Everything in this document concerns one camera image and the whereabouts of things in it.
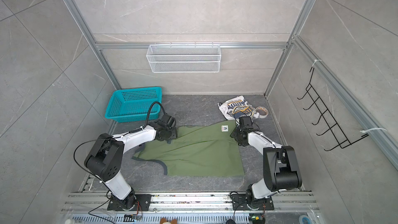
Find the white tank top navy trim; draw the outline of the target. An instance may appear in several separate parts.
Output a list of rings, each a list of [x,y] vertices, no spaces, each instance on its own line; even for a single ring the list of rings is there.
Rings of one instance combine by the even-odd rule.
[[[260,114],[248,101],[241,95],[225,102],[219,102],[218,108],[227,120],[238,120],[240,117],[259,118]]]

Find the green tank top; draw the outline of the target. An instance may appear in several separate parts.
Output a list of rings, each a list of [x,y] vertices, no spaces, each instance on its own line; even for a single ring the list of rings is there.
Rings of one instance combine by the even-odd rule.
[[[168,176],[244,176],[238,143],[231,137],[235,128],[234,120],[179,127],[176,139],[147,142],[133,160],[157,163]]]

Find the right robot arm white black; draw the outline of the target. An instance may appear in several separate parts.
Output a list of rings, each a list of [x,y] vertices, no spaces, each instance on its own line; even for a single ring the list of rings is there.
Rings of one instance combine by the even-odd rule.
[[[231,137],[239,146],[252,146],[263,156],[263,178],[248,187],[247,202],[251,204],[282,191],[301,188],[302,177],[294,148],[269,139],[254,127],[251,117],[240,117],[236,123]]]

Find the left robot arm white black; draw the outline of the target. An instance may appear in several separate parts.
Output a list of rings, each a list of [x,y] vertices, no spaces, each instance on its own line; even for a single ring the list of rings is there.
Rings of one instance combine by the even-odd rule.
[[[102,134],[87,155],[84,166],[102,181],[112,197],[126,202],[134,199],[134,190],[122,176],[121,164],[124,153],[154,140],[168,141],[177,138],[176,120],[163,114],[160,119],[122,134]]]

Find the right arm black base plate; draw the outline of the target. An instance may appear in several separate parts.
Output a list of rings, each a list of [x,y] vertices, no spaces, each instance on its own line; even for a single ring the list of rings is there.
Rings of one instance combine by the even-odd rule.
[[[273,211],[274,204],[272,198],[249,199],[246,194],[231,192],[229,197],[232,201],[234,211]]]

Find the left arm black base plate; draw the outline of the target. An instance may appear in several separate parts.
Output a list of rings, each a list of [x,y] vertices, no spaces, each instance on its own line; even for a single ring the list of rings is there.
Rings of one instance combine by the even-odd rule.
[[[152,195],[130,194],[124,200],[120,200],[114,195],[110,197],[108,211],[148,211]]]

